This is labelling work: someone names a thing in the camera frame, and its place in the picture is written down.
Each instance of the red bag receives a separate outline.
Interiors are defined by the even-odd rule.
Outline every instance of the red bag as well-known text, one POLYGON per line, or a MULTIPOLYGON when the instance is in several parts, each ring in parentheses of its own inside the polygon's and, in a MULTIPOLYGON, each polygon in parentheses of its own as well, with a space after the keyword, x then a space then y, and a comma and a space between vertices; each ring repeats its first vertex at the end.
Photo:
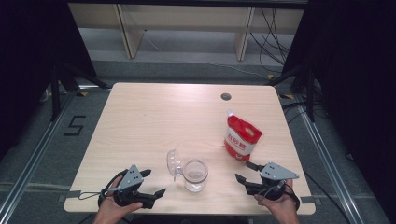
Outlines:
POLYGON ((239 161, 249 161, 250 153, 262 136, 262 132, 229 111, 228 128, 224 139, 225 148, 239 161))

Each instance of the light wood surface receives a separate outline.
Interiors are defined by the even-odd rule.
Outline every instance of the light wood surface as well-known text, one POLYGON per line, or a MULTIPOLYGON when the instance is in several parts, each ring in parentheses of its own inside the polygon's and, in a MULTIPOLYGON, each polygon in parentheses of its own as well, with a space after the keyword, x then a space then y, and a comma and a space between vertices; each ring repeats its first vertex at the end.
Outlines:
MULTIPOLYGON (((294 180, 299 197, 310 196, 290 130, 273 87, 202 84, 118 83, 111 91, 93 133, 71 190, 98 192, 118 172, 135 164, 140 171, 151 169, 139 191, 153 194, 166 188, 163 197, 143 214, 263 215, 235 174, 261 183, 259 173, 248 169, 225 149, 227 110, 263 132, 250 161, 264 165, 273 161, 300 175, 294 180), (223 93, 232 96, 221 99, 223 93), (166 165, 166 154, 177 149, 184 164, 190 159, 206 162, 206 188, 187 191, 183 178, 174 178, 166 165)), ((69 198, 69 212, 96 212, 97 197, 69 198)), ((298 213, 311 215, 312 203, 302 204, 298 213)))

